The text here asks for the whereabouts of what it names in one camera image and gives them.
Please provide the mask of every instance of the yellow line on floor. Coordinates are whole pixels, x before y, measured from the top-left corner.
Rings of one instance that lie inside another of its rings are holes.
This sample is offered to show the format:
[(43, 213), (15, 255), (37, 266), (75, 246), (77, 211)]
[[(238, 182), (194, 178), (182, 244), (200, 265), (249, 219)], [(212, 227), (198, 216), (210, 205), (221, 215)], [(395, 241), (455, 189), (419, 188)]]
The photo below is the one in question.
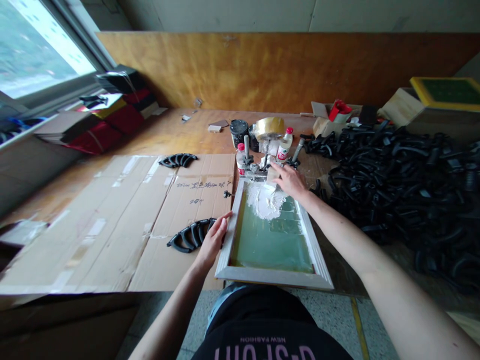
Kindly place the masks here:
[(353, 296), (351, 300), (351, 309), (353, 310), (353, 317), (355, 318), (356, 332), (358, 333), (358, 340), (360, 341), (361, 354), (363, 360), (370, 360), (369, 348), (365, 341), (364, 329), (362, 328), (362, 320), (360, 319), (359, 307), (357, 305), (357, 299)]

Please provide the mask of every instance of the window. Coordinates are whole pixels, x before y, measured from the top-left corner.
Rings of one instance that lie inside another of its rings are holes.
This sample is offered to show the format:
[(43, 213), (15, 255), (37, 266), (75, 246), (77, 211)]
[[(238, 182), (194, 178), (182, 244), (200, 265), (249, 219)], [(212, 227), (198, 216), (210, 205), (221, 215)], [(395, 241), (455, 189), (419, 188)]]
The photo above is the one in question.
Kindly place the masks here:
[(0, 91), (28, 109), (95, 83), (106, 69), (48, 0), (0, 1)]

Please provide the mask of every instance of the windowsill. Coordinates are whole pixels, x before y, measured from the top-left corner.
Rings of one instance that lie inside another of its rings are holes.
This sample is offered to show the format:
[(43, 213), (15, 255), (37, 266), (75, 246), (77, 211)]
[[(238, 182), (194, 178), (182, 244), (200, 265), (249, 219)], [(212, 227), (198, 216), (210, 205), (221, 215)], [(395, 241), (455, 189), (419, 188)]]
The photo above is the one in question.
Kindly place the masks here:
[(21, 119), (28, 119), (28, 118), (32, 119), (32, 118), (41, 118), (41, 117), (47, 117), (47, 119), (21, 132), (17, 136), (12, 137), (10, 140), (4, 142), (3, 144), (0, 144), (0, 153), (5, 149), (9, 148), (10, 146), (12, 146), (13, 144), (17, 143), (18, 141), (24, 140), (26, 137), (31, 136), (38, 128), (42, 127), (48, 121), (50, 121), (50, 119), (53, 118), (53, 116), (59, 111), (74, 109), (77, 104), (81, 104), (81, 102), (78, 100), (80, 96), (87, 95), (87, 94), (95, 95), (101, 91), (102, 89), (100, 89), (98, 84), (89, 85), (78, 91), (75, 91), (74, 94), (69, 94), (69, 96), (66, 97), (65, 99), (58, 99), (54, 103), (53, 102), (47, 103), (45, 105), (29, 110), (28, 112), (20, 115), (19, 118)]

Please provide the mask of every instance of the white plastic bottle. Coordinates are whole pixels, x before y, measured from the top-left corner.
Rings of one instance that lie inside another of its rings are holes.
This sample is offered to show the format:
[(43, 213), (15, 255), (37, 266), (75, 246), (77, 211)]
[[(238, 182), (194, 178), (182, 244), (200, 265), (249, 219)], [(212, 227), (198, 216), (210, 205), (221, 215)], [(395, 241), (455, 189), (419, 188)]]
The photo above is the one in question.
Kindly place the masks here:
[(292, 146), (293, 136), (292, 133), (294, 132), (293, 127), (287, 127), (286, 133), (283, 139), (280, 140), (280, 146), (278, 147), (278, 153), (276, 154), (276, 160), (280, 163), (284, 163), (287, 161), (287, 157), (289, 156), (289, 150)]
[(238, 173), (240, 175), (245, 175), (244, 156), (245, 156), (245, 144), (243, 142), (240, 142), (237, 146), (237, 152), (236, 152), (236, 167), (238, 168)]

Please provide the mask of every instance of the wooden wall panel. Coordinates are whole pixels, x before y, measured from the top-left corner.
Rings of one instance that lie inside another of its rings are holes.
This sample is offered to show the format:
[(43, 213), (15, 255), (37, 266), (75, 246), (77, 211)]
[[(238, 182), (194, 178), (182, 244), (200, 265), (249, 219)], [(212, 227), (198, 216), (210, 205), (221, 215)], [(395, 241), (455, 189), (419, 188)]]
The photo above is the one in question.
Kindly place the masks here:
[(413, 76), (453, 76), (480, 51), (468, 33), (101, 32), (160, 106), (299, 113), (310, 101), (382, 106)]

